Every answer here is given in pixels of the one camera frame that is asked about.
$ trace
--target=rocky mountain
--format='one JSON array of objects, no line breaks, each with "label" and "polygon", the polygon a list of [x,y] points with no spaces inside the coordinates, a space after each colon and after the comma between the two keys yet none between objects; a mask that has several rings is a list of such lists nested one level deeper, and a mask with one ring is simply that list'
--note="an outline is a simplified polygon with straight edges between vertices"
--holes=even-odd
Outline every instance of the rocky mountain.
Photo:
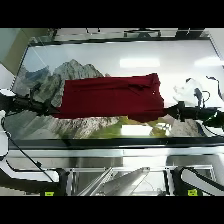
[{"label": "rocky mountain", "polygon": [[[55,89],[59,88],[52,100],[54,106],[60,106],[65,80],[96,78],[103,75],[93,65],[82,66],[76,60],[65,62],[51,74],[48,67],[36,72],[29,72],[24,66],[14,84],[14,92],[25,95],[37,82],[42,83],[34,98],[44,102]],[[88,138],[94,131],[116,124],[118,117],[56,119],[51,116],[37,117],[35,113],[24,111],[6,119],[6,128],[16,139],[57,139]]]}]

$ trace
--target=green sticker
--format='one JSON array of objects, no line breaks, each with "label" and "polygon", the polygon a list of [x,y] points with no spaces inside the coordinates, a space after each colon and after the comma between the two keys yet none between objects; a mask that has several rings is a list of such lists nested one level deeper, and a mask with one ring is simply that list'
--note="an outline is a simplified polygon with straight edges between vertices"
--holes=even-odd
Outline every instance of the green sticker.
[{"label": "green sticker", "polygon": [[196,189],[188,190],[188,196],[198,196]]},{"label": "green sticker", "polygon": [[54,196],[54,192],[45,192],[45,196]]}]

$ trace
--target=table top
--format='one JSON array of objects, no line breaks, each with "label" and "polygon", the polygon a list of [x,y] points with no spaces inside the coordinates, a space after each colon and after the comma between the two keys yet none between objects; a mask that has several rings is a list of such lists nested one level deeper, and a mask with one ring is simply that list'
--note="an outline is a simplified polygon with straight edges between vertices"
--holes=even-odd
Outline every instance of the table top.
[{"label": "table top", "polygon": [[[209,88],[206,76],[224,82],[222,65],[213,63],[220,58],[208,32],[193,39],[178,39],[175,34],[172,30],[163,30],[33,38],[12,89],[26,95],[40,82],[42,90],[35,99],[43,102],[57,87],[56,74],[61,74],[63,83],[52,101],[54,106],[59,106],[64,80],[157,73],[160,93],[165,107],[169,107],[177,103],[174,99],[177,89],[182,88],[188,78],[198,81],[203,89]],[[224,85],[220,85],[221,93],[224,93],[223,88]],[[18,140],[211,136],[196,121],[181,123],[170,116],[142,124],[126,116],[60,120],[24,111],[7,118],[5,125]]]}]

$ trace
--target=red fabric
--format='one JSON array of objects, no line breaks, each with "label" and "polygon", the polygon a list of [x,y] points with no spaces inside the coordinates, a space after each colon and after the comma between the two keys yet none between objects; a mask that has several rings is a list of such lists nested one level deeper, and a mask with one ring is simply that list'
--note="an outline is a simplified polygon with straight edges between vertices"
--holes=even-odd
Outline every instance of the red fabric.
[{"label": "red fabric", "polygon": [[76,119],[85,117],[128,116],[147,122],[165,116],[159,78],[146,76],[104,77],[66,80],[60,114],[54,117]]}]

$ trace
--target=black border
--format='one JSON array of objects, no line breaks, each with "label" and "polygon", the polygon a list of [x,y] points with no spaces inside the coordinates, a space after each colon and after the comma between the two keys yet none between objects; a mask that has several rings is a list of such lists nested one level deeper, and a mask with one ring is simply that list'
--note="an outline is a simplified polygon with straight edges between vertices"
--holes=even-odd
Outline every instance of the black border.
[{"label": "black border", "polygon": [[[106,43],[106,42],[135,42],[135,41],[191,41],[191,39],[177,39],[175,37],[151,37],[151,38],[112,38],[112,39],[90,39],[90,40],[68,40],[50,42],[31,42],[26,48],[21,65],[29,47],[83,44],[83,43]],[[210,37],[199,37],[194,40],[210,40],[216,54],[217,50]],[[172,137],[172,138],[114,138],[114,139],[38,139],[38,140],[15,140],[16,144],[23,150],[84,150],[84,149],[114,149],[114,148],[190,148],[211,147],[224,145],[222,137]],[[9,142],[9,149],[16,147]]]}]

